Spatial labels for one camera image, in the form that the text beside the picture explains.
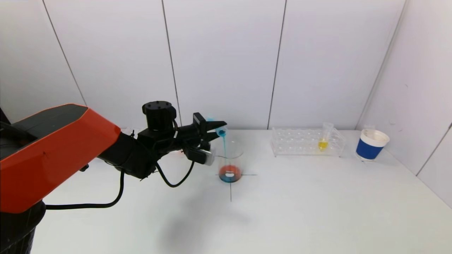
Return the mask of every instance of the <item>small test tube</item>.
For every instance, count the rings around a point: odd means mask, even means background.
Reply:
[[[207,118],[207,121],[215,121],[215,119],[214,118]],[[217,133],[218,136],[224,138],[226,136],[227,128],[225,126],[222,126],[220,128],[216,128],[215,132]]]
[[[322,128],[322,136],[319,139],[320,151],[325,151],[328,148],[328,141],[330,140],[331,133],[333,132],[334,124],[330,122],[324,122]]]

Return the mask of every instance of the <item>blue liquid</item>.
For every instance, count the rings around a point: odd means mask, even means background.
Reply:
[[[223,151],[225,152],[225,159],[226,159],[226,140],[225,140],[225,136],[222,136],[223,138]]]

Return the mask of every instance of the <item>paper cup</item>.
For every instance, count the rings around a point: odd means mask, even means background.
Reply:
[[[356,154],[362,160],[374,160],[388,142],[388,135],[381,131],[362,130]]]

